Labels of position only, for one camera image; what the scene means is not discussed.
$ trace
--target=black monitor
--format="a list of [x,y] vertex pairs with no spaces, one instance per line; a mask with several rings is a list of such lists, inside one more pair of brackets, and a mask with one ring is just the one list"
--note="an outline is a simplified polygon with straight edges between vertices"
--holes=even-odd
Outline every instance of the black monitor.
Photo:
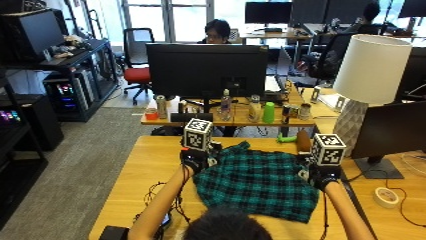
[[246,2],[245,23],[288,23],[291,2]]
[[424,0],[404,0],[398,17],[426,17]]
[[267,46],[151,43],[146,53],[154,94],[207,100],[223,89],[230,96],[264,93]]
[[24,11],[24,0],[0,0],[0,14]]
[[351,152],[366,178],[403,178],[383,156],[426,150],[424,110],[426,101],[367,108]]
[[426,47],[412,47],[403,70],[395,102],[426,100]]

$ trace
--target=green plaid cloth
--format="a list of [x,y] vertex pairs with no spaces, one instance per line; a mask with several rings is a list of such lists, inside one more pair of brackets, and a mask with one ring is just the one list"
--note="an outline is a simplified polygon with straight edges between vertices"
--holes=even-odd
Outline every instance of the green plaid cloth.
[[298,177],[295,156],[249,147],[245,141],[223,149],[219,164],[193,177],[203,204],[307,223],[318,190]]

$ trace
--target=paper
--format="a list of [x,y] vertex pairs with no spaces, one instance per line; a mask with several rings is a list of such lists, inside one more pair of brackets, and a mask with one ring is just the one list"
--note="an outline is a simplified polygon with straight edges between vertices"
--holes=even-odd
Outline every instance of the paper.
[[280,88],[276,83],[275,77],[274,76],[266,76],[264,78],[264,92],[279,92]]
[[[319,94],[318,100],[323,102],[324,105],[327,105],[331,109],[335,109],[336,101],[340,95],[338,93],[335,94]],[[348,99],[344,98],[342,109],[344,108],[346,104],[348,102]]]

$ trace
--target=glove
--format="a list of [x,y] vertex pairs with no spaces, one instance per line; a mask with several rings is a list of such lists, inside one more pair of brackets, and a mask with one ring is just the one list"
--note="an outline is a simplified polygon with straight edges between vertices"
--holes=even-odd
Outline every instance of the glove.
[[194,175],[197,175],[203,169],[209,167],[207,164],[207,153],[183,148],[181,150],[181,163],[186,167],[190,167],[190,169],[194,172]]
[[312,186],[319,189],[322,192],[324,187],[330,182],[336,182],[336,174],[330,172],[320,172],[319,167],[315,165],[308,166],[308,173],[306,171],[299,172],[299,177]]

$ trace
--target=carpet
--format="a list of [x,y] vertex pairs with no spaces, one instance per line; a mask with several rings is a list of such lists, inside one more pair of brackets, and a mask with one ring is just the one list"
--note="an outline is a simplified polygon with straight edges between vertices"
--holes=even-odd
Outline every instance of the carpet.
[[99,108],[86,123],[62,123],[63,141],[0,233],[1,240],[82,240],[117,179],[141,126],[130,108]]

